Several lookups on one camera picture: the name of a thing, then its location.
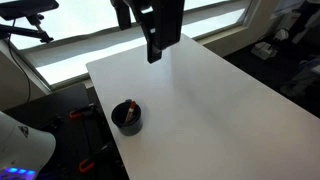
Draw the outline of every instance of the black container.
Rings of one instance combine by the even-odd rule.
[[[137,134],[142,128],[142,121],[140,119],[141,109],[138,104],[133,111],[133,119],[128,124],[124,124],[130,108],[130,104],[130,101],[119,104],[113,109],[111,114],[113,123],[118,126],[120,132],[125,136],[133,136]]]

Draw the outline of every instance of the table surface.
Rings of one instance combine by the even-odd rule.
[[[182,36],[149,64],[141,46],[87,65],[131,180],[318,180],[320,120]],[[134,99],[142,130],[113,108]]]

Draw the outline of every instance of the white object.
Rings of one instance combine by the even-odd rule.
[[[262,60],[267,60],[269,58],[275,57],[277,55],[277,50],[271,47],[269,43],[261,42],[252,48],[251,53],[258,56]]]
[[[311,71],[316,73],[316,74],[318,74],[318,75],[320,75],[320,65],[314,67]]]
[[[274,41],[283,41],[289,38],[289,32],[287,30],[281,29],[274,36]]]
[[[87,67],[131,180],[320,179],[320,120],[186,36],[153,64],[142,46]],[[111,120],[125,99],[132,137]]]
[[[55,146],[52,134],[28,127],[0,112],[0,179],[35,179]]]

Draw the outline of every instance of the floor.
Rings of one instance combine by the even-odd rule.
[[[281,85],[288,82],[297,71],[300,61],[314,59],[320,52],[319,47],[301,44],[283,48],[276,57],[264,61],[251,54],[252,47],[248,46],[224,58],[279,93]],[[287,98],[320,118],[319,92],[319,88],[310,86],[305,96]]]

